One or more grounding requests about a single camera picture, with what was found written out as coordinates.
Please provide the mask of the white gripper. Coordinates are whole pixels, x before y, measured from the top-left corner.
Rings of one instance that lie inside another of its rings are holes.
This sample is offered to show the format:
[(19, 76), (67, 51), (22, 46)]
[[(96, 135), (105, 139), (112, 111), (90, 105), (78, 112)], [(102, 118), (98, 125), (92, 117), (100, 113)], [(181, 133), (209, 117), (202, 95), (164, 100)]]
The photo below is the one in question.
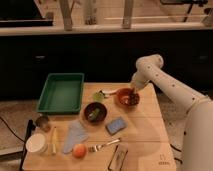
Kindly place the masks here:
[(148, 80), (144, 77), (139, 77), (137, 74), (132, 76), (130, 85), (132, 88), (132, 98), (136, 98), (137, 91), (142, 90), (148, 84)]

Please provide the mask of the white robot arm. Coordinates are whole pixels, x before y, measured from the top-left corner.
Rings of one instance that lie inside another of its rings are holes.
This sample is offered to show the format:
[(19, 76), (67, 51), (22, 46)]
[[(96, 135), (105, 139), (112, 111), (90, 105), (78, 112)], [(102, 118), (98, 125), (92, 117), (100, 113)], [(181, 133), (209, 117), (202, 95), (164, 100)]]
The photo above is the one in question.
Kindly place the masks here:
[(152, 81), (185, 109), (181, 171), (213, 171), (213, 100), (166, 74), (161, 70), (163, 64), (159, 54), (140, 57), (131, 87), (139, 91)]

